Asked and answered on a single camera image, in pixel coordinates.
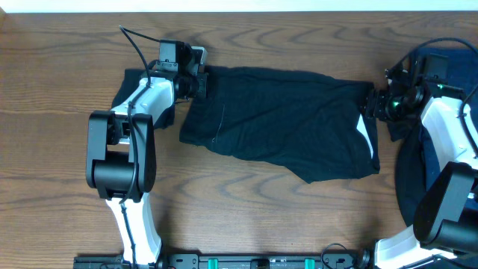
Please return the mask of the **black shorts with white trim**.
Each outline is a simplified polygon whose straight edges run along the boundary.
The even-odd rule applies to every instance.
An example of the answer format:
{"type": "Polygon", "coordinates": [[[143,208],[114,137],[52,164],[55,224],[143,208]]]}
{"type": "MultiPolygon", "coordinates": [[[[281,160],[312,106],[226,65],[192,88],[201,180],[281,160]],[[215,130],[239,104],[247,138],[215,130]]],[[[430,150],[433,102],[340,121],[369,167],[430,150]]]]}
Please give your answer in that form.
{"type": "Polygon", "coordinates": [[[303,181],[360,179],[380,170],[375,120],[364,115],[369,81],[305,71],[207,67],[182,143],[286,167],[303,181]]]}

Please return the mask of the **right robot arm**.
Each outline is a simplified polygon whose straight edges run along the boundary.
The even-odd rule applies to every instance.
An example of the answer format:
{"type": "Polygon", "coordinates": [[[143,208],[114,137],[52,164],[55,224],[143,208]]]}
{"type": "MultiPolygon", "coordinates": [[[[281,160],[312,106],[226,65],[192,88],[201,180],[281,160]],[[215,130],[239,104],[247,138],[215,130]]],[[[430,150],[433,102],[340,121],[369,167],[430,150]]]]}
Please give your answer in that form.
{"type": "Polygon", "coordinates": [[[366,113],[383,121],[414,118],[428,132],[440,172],[415,209],[411,226],[365,250],[357,268],[422,268],[436,262],[463,268],[477,255],[477,213],[465,208],[477,197],[477,131],[471,93],[447,83],[445,70],[386,70],[390,89],[368,99],[366,113]],[[402,93],[391,89],[402,86],[402,93]]]}

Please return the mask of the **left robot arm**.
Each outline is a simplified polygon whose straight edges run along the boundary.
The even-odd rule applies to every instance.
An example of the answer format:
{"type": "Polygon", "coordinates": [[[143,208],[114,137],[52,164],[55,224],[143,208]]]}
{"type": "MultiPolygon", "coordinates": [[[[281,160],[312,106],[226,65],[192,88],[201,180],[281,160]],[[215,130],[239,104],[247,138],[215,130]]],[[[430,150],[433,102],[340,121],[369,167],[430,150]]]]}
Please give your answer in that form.
{"type": "Polygon", "coordinates": [[[121,100],[90,115],[86,180],[113,212],[124,252],[77,257],[75,268],[159,268],[161,237],[149,201],[157,171],[154,132],[167,124],[178,99],[206,95],[206,58],[201,46],[163,40],[158,59],[123,84],[121,100]]]}

